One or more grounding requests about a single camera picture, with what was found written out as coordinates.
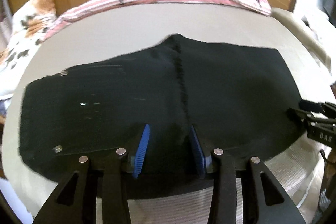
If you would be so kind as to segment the right hand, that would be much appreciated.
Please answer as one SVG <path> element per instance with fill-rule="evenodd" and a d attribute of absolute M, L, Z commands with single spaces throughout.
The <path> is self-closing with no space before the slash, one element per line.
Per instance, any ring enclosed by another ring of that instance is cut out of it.
<path fill-rule="evenodd" d="M 325 188 L 330 192 L 335 188 L 335 149 L 332 149 L 326 161 Z"/>

